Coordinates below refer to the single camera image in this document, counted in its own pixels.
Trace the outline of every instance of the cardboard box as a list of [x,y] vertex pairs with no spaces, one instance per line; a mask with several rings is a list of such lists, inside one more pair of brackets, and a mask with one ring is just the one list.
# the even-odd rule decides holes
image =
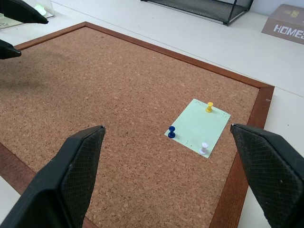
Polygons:
[[269,16],[263,33],[304,44],[304,8],[283,4]]

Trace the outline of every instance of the wire mesh basket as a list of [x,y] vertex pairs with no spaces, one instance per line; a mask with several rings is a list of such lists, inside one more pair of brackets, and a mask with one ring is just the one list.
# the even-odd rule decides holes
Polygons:
[[253,0],[141,0],[209,18],[228,25],[250,10]]

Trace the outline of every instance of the push pin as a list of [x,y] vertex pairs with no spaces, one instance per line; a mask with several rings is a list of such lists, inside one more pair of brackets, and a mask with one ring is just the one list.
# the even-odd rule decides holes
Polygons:
[[208,144],[207,144],[206,142],[203,142],[203,143],[201,144],[201,148],[200,148],[200,150],[199,150],[200,154],[205,155],[205,154],[207,153],[207,148],[208,148],[208,147],[209,147]]
[[208,107],[206,108],[206,112],[207,113],[211,113],[212,112],[212,106],[213,106],[213,103],[212,102],[208,102]]
[[168,134],[168,137],[169,138],[171,138],[171,139],[173,139],[174,137],[175,137],[175,133],[174,133],[174,131],[175,131],[175,127],[173,127],[173,126],[170,126],[169,127],[169,134]]

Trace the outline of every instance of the yellow push pin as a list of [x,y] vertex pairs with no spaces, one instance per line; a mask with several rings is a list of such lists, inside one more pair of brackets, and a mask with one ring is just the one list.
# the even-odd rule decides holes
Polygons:
[[206,108],[206,112],[207,113],[211,113],[212,112],[212,106],[213,106],[213,103],[212,102],[208,102],[208,108]]

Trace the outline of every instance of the blue push pin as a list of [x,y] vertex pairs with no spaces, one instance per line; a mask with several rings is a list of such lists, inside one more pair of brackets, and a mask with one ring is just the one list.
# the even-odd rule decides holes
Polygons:
[[169,138],[171,138],[171,139],[173,139],[174,137],[175,137],[175,133],[174,133],[174,131],[175,131],[175,127],[173,127],[173,126],[170,126],[169,127],[169,134],[168,134],[168,137]]

